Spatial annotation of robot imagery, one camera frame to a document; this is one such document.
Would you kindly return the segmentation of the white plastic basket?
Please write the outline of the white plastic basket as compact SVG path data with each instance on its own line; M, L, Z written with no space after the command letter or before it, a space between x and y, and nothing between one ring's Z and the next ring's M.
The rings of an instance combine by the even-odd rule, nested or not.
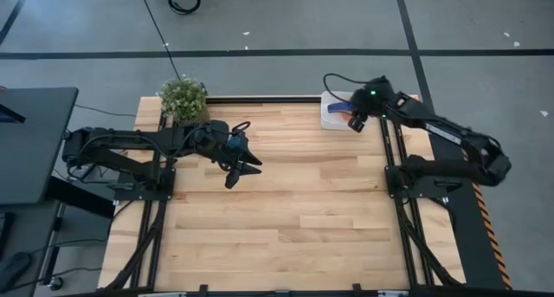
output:
M340 118L340 113L328 113L327 105L335 102L350 102L350 98L354 92L335 92L329 93L325 91L321 94L320 104L320 124L326 130L351 130L348 127L348 121Z

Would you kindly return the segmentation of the black desk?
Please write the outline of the black desk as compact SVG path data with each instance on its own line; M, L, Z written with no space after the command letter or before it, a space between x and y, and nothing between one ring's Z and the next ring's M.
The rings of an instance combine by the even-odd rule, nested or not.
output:
M78 93L75 87L0 90L0 105L25 118L0 123L0 204L43 200Z

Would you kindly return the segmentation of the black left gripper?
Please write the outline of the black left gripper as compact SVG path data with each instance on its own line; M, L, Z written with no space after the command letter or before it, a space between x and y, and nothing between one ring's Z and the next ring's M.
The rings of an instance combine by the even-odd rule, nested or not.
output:
M252 165L262 165L262 162L249 149L241 150L241 155L229 155L225 152L226 142L234 135L240 135L239 131L229 131L229 126L218 120L199 126L199 130L194 135L196 153L208 158L227 172L225 179L227 189L232 189L240 176L261 174L261 170Z

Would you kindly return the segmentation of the black platform with hazard stripe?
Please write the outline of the black platform with hazard stripe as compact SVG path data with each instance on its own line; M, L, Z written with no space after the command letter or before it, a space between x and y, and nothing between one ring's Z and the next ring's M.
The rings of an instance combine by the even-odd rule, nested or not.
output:
M511 290L499 242L482 190L468 179L448 196L447 206L424 202L429 247L447 271L469 287Z

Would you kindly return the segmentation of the green plant in ribbed pot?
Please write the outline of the green plant in ribbed pot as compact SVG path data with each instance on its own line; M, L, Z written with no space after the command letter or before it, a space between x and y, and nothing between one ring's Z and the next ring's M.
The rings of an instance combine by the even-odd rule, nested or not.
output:
M161 109L180 126L198 125L210 120L207 106L208 92L204 84L183 76L167 81L157 92Z

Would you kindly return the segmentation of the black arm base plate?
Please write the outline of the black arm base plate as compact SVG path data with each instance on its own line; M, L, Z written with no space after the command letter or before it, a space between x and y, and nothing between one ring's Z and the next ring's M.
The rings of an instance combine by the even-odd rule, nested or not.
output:
M443 198L461 187L458 180L435 176L423 176L413 180L399 166L384 168L388 192L391 198Z
M114 200L168 201L172 199L176 177L175 169L157 168L150 174L120 173L116 183L108 187L114 191Z

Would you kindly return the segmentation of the black computer mouse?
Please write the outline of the black computer mouse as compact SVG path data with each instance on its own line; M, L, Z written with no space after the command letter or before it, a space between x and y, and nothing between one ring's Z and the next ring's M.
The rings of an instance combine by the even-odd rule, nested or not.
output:
M30 267L32 260L31 254L17 252L0 262L0 293L7 292L9 288L15 286L19 278Z

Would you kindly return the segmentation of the black aluminium table frame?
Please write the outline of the black aluminium table frame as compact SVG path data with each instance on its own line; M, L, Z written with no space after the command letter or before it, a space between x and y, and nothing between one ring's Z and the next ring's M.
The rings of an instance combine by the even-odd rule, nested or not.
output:
M325 130L315 96L220 96L209 110L230 125L250 122L261 173L227 190L216 165L180 159L161 243L146 251L134 285L267 291L436 283L418 253L404 256L384 177L403 150L431 156L425 132L382 134L376 120L361 133Z

